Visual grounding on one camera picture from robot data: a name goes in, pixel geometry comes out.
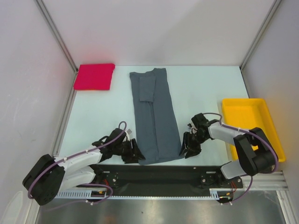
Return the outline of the grey t-shirt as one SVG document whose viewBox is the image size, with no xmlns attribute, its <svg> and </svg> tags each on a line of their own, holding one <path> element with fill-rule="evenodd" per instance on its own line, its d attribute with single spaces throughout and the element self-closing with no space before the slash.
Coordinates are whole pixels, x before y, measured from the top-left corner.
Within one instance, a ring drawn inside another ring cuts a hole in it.
<svg viewBox="0 0 299 224">
<path fill-rule="evenodd" d="M 181 159 L 181 141 L 165 68 L 130 73 L 141 165 Z"/>
</svg>

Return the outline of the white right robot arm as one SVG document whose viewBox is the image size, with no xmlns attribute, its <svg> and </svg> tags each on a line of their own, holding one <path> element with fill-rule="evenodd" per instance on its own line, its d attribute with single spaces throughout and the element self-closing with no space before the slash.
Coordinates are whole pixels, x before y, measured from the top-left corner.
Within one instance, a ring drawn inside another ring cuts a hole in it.
<svg viewBox="0 0 299 224">
<path fill-rule="evenodd" d="M 199 155 L 206 141 L 221 140 L 236 148 L 238 158 L 218 168 L 215 181 L 220 187 L 227 187 L 234 178 L 275 172 L 278 156 L 261 128 L 242 129 L 223 123 L 222 116 L 208 120 L 206 115 L 194 115 L 182 138 L 173 115 L 136 116 L 137 138 L 131 140 L 130 149 L 122 155 L 123 161 L 150 165 L 180 157 L 188 159 Z"/>
</svg>

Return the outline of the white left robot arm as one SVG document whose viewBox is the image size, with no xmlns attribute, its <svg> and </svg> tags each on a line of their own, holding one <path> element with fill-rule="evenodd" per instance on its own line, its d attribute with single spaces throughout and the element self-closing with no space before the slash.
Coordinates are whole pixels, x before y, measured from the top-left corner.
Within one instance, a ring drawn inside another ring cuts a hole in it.
<svg viewBox="0 0 299 224">
<path fill-rule="evenodd" d="M 103 171 L 96 164 L 120 156 L 126 164 L 138 163 L 145 157 L 135 139 L 122 129 L 114 129 L 82 152 L 64 158 L 43 155 L 22 181 L 30 199 L 43 206 L 59 192 L 73 187 L 99 186 Z"/>
</svg>

